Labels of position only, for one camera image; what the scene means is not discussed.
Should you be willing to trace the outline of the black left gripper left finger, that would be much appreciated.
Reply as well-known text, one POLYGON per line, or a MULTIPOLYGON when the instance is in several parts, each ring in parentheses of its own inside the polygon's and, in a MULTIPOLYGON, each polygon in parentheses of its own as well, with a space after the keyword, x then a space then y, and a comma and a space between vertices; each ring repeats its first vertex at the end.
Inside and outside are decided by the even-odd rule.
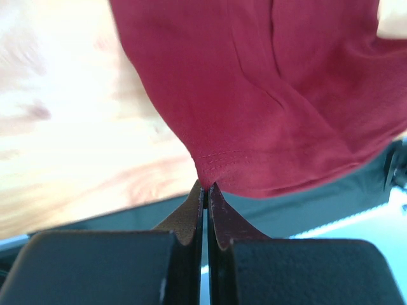
POLYGON ((184 203, 154 227, 174 237, 163 304, 200 303, 203 210, 204 190, 196 181, 184 203))

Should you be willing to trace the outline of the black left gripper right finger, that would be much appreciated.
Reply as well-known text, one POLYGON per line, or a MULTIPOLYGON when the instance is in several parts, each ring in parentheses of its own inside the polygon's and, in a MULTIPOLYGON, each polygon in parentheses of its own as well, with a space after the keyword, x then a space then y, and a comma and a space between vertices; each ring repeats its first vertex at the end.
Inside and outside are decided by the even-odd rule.
POLYGON ((245 220, 224 198, 217 184, 207 192, 207 236, 211 304, 241 304, 243 289, 238 283, 240 266, 237 246, 270 237, 245 220))

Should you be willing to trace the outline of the dark red t-shirt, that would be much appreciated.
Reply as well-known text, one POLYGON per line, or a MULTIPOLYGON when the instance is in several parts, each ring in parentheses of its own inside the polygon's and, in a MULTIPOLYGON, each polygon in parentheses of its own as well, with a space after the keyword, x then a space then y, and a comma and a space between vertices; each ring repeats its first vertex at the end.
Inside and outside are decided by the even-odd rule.
POLYGON ((406 38, 378 1, 112 1, 123 50, 202 186, 331 182, 406 129, 406 38))

